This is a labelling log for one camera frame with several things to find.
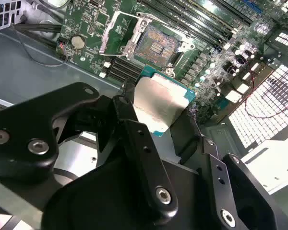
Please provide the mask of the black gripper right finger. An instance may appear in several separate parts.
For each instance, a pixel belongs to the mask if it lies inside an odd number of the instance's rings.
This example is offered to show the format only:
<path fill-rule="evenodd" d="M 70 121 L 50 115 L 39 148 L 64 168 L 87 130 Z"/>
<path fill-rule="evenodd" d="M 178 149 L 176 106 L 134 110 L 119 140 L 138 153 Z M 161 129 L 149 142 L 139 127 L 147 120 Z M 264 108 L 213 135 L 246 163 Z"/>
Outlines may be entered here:
<path fill-rule="evenodd" d="M 206 230 L 276 230 L 275 212 L 263 189 L 233 155 L 220 157 L 216 145 L 200 133 L 196 110 L 189 109 L 199 145 L 189 166 L 199 174 L 201 224 Z"/>

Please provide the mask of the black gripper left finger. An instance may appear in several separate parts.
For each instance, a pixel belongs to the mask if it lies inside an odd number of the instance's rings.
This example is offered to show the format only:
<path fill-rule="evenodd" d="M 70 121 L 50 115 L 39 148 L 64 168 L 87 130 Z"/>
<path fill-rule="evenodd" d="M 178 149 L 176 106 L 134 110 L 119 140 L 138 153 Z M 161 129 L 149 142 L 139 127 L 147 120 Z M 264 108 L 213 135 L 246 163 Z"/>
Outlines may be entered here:
<path fill-rule="evenodd" d="M 97 134 L 105 164 L 126 159 L 155 217 L 177 213 L 168 174 L 130 99 L 108 98 L 82 82 L 0 111 L 0 178 L 32 183 L 49 178 L 59 144 L 83 131 Z"/>

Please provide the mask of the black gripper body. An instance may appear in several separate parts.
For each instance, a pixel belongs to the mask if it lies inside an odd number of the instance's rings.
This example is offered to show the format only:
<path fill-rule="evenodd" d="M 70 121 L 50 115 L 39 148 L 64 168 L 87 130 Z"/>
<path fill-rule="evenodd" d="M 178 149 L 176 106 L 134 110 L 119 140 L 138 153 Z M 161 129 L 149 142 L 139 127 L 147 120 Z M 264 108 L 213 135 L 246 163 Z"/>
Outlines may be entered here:
<path fill-rule="evenodd" d="M 59 189 L 48 202 L 44 230 L 218 230 L 198 174 L 165 161 L 178 198 L 177 214 L 165 225 L 155 216 L 124 157 L 101 166 Z"/>

